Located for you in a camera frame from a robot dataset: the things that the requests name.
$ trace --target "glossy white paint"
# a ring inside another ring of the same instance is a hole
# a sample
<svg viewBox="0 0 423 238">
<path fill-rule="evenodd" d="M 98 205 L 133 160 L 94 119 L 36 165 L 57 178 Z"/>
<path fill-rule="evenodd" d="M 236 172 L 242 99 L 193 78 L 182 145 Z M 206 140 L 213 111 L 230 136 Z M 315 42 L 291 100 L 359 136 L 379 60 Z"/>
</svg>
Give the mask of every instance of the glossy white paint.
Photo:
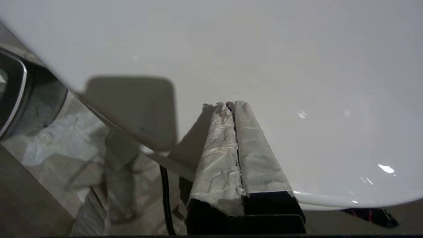
<svg viewBox="0 0 423 238">
<path fill-rule="evenodd" d="M 422 12 L 399 0 L 0 1 L 0 19 L 94 108 L 93 76 L 166 77 L 180 140 L 203 103 L 248 102 L 299 201 L 338 207 L 423 197 Z"/>
</svg>

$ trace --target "black cable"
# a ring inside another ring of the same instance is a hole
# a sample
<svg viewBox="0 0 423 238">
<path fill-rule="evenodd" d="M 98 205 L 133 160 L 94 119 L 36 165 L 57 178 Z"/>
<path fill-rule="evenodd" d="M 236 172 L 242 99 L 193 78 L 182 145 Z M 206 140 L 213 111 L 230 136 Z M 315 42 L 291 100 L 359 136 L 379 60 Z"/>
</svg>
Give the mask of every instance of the black cable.
<svg viewBox="0 0 423 238">
<path fill-rule="evenodd" d="M 172 211 L 170 209 L 169 201 L 169 180 L 168 180 L 168 170 L 163 166 L 160 166 L 160 174 L 162 175 L 162 188 L 163 188 L 163 209 L 165 210 L 165 222 L 166 228 L 169 235 L 176 235 L 175 230 L 173 229 L 172 222 Z"/>
</svg>

